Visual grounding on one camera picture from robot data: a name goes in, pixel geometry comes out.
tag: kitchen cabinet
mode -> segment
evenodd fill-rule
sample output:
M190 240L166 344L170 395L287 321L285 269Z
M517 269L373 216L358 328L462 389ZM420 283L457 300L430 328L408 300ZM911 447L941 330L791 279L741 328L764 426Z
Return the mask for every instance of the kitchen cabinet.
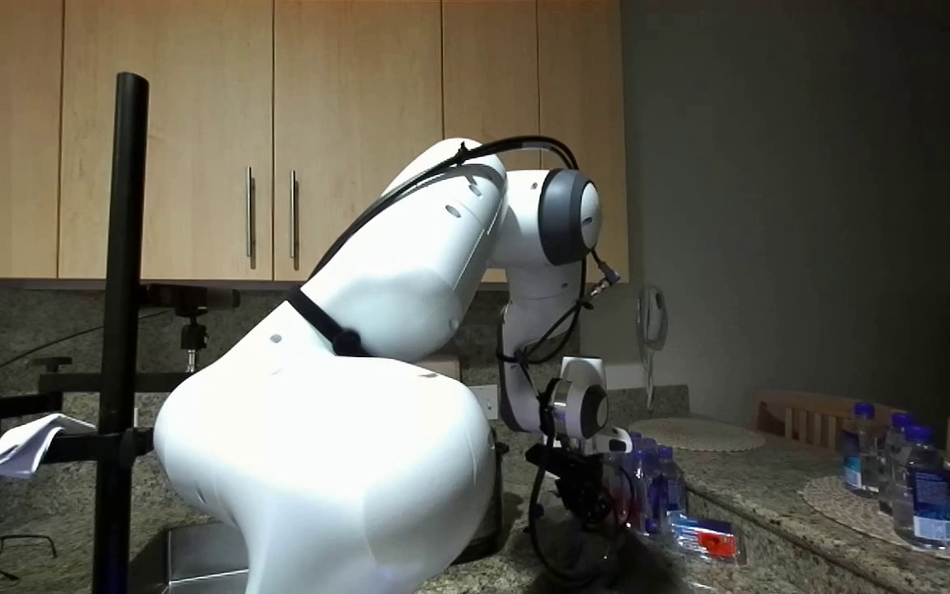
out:
M626 279L621 70L616 0L442 0L445 135L561 139L602 197L597 252ZM561 163L545 151L511 157L507 164L556 170Z
M600 257L630 273L621 0L536 0L541 131L600 190Z
M68 0L59 279L105 273L114 73L147 81L141 279L270 279L270 0Z
M440 0L277 0L275 279L324 252L442 139Z
M62 0L0 0L0 279L57 279Z

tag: wooden cabinet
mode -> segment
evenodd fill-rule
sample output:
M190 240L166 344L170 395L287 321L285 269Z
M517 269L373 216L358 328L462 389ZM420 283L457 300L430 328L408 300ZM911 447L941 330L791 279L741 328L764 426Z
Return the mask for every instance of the wooden cabinet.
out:
M602 197L597 252L626 255L623 81L616 0L442 0L445 135L555 135ZM555 157L507 164L556 170Z
M536 0L541 131L600 190L600 257L630 273L621 0Z
M440 0L277 0L275 279L324 252L442 139Z
M62 0L0 0L0 279L57 279Z
M141 279L270 279L270 0L68 0L59 273L102 279L114 73L147 81Z

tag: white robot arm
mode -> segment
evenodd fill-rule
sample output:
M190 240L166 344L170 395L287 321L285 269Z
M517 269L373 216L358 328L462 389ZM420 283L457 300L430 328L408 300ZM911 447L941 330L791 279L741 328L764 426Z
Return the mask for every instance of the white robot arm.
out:
M580 394L567 405L524 366L585 304L597 192L575 170L503 171L497 148L424 148L291 304L160 405L155 453L182 498L241 530L248 594L416 590L473 542L493 475L487 418L473 389L404 360L456 337L492 264L511 292L503 415L590 431L592 365L563 365Z

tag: black pole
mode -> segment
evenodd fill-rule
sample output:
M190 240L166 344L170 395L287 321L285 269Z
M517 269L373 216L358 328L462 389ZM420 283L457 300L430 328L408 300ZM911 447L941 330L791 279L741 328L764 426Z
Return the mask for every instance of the black pole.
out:
M128 590L147 82L114 76L92 590Z

